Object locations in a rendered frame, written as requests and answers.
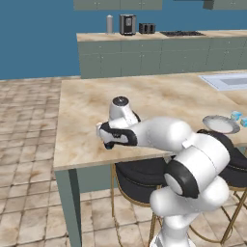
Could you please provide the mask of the silver black coffee machine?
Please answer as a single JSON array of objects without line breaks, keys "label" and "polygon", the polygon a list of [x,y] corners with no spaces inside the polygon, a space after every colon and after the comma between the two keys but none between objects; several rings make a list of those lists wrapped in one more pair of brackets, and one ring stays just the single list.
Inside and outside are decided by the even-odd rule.
[{"label": "silver black coffee machine", "polygon": [[120,34],[124,36],[132,36],[136,34],[135,14],[120,15]]}]

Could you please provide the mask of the steel sink basin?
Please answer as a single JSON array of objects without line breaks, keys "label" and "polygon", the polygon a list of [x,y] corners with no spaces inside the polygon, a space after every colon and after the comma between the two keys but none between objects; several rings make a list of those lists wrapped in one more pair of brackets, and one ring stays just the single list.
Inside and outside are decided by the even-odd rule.
[{"label": "steel sink basin", "polygon": [[217,91],[247,90],[247,73],[200,75],[200,78]]}]

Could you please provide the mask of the grey-green wall cupboard run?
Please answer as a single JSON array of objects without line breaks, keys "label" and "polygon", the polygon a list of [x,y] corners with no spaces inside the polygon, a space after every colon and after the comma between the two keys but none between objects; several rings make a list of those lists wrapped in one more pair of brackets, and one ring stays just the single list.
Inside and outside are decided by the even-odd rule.
[{"label": "grey-green wall cupboard run", "polygon": [[73,0],[76,11],[156,11],[162,0]]}]

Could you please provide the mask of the black toaster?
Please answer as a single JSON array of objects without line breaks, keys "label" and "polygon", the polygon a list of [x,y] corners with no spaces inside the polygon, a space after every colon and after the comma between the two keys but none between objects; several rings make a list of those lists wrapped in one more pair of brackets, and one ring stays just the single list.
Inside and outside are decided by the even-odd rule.
[{"label": "black toaster", "polygon": [[155,24],[154,23],[140,23],[139,24],[139,33],[140,34],[154,34],[155,33]]}]

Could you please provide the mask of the grey-green base cupboard run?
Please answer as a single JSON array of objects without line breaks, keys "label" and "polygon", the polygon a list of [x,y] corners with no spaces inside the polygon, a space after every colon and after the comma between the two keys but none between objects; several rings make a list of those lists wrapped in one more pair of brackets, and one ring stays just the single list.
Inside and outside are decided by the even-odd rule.
[{"label": "grey-green base cupboard run", "polygon": [[247,69],[247,30],[176,37],[163,32],[76,37],[84,79]]}]

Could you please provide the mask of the black stool with gold legs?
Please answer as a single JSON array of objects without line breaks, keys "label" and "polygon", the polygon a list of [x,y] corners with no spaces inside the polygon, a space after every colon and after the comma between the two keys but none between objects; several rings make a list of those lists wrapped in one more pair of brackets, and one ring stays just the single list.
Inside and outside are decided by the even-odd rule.
[{"label": "black stool with gold legs", "polygon": [[209,239],[199,234],[193,227],[190,227],[190,229],[195,235],[204,241],[210,243],[220,243],[223,245],[233,233],[233,224],[239,214],[239,211],[243,207],[247,209],[247,205],[245,204],[245,200],[247,199],[247,157],[238,148],[234,148],[231,151],[230,163],[220,174],[220,177],[226,181],[230,190],[233,191],[233,195],[238,199],[233,216],[230,216],[228,212],[221,207],[229,220],[229,225],[226,228],[222,238],[220,240]]},{"label": "black stool with gold legs", "polygon": [[115,229],[121,247],[119,224],[115,216],[114,181],[121,194],[131,203],[141,207],[150,207],[150,196],[154,190],[167,186],[164,178],[167,162],[163,157],[119,162],[111,165],[111,207]]}]

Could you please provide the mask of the grey round plate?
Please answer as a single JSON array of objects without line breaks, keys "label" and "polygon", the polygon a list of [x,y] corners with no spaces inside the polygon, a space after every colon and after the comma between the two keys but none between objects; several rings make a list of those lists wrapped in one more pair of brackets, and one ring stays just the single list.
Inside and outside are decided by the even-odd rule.
[{"label": "grey round plate", "polygon": [[206,116],[203,123],[208,129],[223,134],[235,134],[240,131],[239,125],[234,120],[224,116]]}]

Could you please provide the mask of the grey-green kitchen island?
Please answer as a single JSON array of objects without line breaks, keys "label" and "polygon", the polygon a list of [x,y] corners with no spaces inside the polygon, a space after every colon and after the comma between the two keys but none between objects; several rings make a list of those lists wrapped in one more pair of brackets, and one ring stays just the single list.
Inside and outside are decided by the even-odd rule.
[{"label": "grey-green kitchen island", "polygon": [[[119,162],[169,157],[175,154],[148,147],[115,145],[107,150],[96,135],[96,125],[109,120],[112,100],[124,96],[141,121],[171,117],[188,123],[195,132],[210,132],[206,116],[231,118],[232,111],[247,116],[247,106],[234,102],[200,75],[166,74],[65,81],[61,88],[54,171],[71,247],[82,247],[80,195],[111,189],[111,165]],[[247,147],[247,128],[223,134],[233,147]]]}]

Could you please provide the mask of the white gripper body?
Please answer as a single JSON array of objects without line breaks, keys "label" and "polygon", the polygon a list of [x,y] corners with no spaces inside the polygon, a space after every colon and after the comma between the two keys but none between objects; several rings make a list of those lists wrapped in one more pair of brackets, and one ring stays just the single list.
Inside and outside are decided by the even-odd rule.
[{"label": "white gripper body", "polygon": [[112,134],[110,132],[111,128],[109,126],[109,123],[98,123],[96,125],[96,135],[100,137],[101,139],[109,139],[112,137]]}]

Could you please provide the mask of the grey cylinder canister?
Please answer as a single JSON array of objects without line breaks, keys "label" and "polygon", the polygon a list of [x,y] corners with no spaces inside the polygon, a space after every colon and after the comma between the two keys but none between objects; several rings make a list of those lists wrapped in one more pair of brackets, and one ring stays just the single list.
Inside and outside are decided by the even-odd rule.
[{"label": "grey cylinder canister", "polygon": [[107,34],[113,34],[114,33],[114,27],[113,27],[113,16],[107,15],[106,16],[106,33]]}]

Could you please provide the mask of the black hob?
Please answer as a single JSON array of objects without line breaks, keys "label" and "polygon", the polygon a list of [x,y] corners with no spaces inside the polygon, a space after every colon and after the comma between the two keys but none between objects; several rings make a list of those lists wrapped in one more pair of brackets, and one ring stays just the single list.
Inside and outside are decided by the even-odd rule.
[{"label": "black hob", "polygon": [[189,36],[205,36],[198,31],[162,31],[160,34],[166,37],[189,37]]}]

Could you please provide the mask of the grey-green range hood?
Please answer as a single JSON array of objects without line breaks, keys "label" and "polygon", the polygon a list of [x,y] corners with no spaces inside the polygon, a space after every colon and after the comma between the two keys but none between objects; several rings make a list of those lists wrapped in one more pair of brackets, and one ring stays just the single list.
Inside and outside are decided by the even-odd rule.
[{"label": "grey-green range hood", "polygon": [[247,0],[205,0],[207,10],[247,10]]}]

